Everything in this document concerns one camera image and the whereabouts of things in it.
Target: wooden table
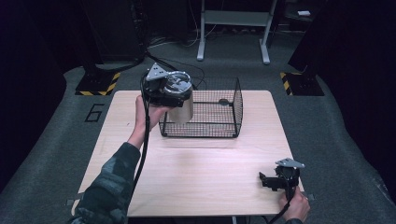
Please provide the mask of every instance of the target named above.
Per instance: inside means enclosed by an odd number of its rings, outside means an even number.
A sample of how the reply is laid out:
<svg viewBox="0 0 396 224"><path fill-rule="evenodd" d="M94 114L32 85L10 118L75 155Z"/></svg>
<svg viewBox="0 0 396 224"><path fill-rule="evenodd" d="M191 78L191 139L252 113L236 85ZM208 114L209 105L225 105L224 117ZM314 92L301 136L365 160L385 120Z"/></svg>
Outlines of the wooden table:
<svg viewBox="0 0 396 224"><path fill-rule="evenodd" d="M130 136L140 91L118 91L79 192ZM262 187L259 172L276 176L275 161L292 158L269 91L242 91L244 117L235 139L166 138L154 128L128 210L130 217L250 216L277 214L283 192Z"/></svg>

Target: person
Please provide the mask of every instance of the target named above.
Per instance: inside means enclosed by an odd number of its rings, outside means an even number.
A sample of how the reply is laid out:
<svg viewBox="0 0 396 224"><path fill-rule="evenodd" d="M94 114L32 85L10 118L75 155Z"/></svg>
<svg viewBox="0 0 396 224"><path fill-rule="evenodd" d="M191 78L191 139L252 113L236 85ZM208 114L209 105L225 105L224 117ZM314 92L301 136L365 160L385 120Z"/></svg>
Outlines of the person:
<svg viewBox="0 0 396 224"><path fill-rule="evenodd" d="M85 190L75 214L67 223L71 224L124 224L127 221L128 207L131 202L134 173L140 159L140 150L144 143L146 130L146 112L141 95L135 100L134 130L127 142L102 166L101 173ZM172 107L149 105L149 129ZM279 200L279 206L287 203L285 194ZM283 215L287 224L300 224L306 220L309 203L297 187L288 211Z"/></svg>

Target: hand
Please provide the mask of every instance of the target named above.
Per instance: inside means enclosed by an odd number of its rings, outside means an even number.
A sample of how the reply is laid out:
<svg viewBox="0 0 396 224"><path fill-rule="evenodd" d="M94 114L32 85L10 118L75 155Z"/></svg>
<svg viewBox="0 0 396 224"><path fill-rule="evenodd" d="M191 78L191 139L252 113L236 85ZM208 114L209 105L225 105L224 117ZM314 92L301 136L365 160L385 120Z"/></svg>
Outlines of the hand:
<svg viewBox="0 0 396 224"><path fill-rule="evenodd" d="M128 139L128 142L137 148L140 148L143 144L146 130L146 111L143 105L143 98L141 95L136 97L135 101L135 121L134 121L134 131ZM149 130L160 121L161 116L171 110L173 107L168 106L158 106L149 105L148 106L148 116L150 118Z"/></svg>
<svg viewBox="0 0 396 224"><path fill-rule="evenodd" d="M286 199L286 194L283 193L279 199L280 209L283 209L287 202L288 200ZM285 218L286 221L292 218L298 218L302 222L305 222L310 209L311 208L309 206L308 199L300 192L300 188L297 186L294 192L294 196L291 199L290 207L288 211L283 214L283 218Z"/></svg>

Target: metal stand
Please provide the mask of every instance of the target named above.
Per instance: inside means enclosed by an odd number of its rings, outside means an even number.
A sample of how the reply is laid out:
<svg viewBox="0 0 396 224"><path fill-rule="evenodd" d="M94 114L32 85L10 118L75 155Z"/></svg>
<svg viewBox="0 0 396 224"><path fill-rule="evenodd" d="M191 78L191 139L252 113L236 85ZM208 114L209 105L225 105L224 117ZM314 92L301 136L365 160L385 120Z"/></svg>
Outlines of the metal stand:
<svg viewBox="0 0 396 224"><path fill-rule="evenodd" d="M277 0L273 0L269 12L241 12L241 11L214 11L205 10L205 0L202 0L201 8L201 40L198 47L197 60L204 60L205 53L205 25L206 24L223 24L223 25L245 25L245 26L262 26L265 27L264 35L260 39L260 49L262 50L262 61L264 64L270 63L268 49L266 46L271 23L274 17L274 11Z"/></svg>

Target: black wire basket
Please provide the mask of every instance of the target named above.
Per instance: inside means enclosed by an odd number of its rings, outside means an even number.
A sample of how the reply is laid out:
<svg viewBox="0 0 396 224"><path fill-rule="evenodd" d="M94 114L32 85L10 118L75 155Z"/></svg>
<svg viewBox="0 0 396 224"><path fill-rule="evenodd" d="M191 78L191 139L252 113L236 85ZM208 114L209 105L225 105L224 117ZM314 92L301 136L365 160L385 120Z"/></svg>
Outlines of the black wire basket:
<svg viewBox="0 0 396 224"><path fill-rule="evenodd" d="M160 119L165 137L236 138L243 118L243 99L238 78L206 78L193 95L193 117L173 122L167 113Z"/></svg>

